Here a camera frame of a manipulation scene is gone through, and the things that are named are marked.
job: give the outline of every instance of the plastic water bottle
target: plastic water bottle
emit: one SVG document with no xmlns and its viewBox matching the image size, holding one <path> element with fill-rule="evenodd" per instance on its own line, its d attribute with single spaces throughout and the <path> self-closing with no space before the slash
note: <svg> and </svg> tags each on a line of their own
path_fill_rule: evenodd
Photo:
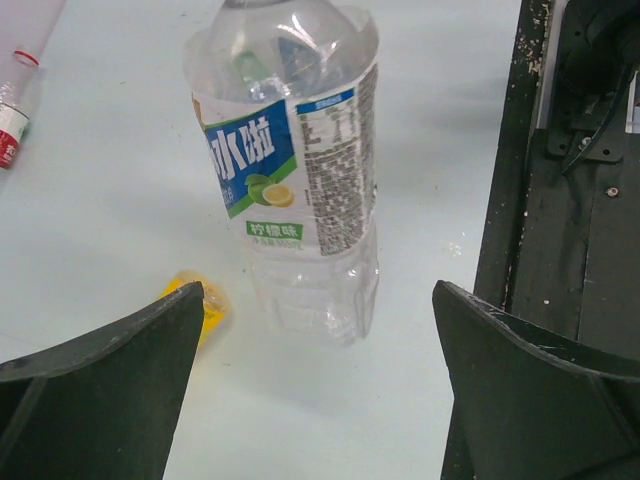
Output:
<svg viewBox="0 0 640 480">
<path fill-rule="evenodd" d="M 185 74 L 266 316 L 349 345 L 378 286 L 378 33 L 326 0 L 226 0 Z"/>
<path fill-rule="evenodd" d="M 0 168 L 11 167 L 35 109 L 38 60 L 19 48 L 0 60 Z"/>
</svg>

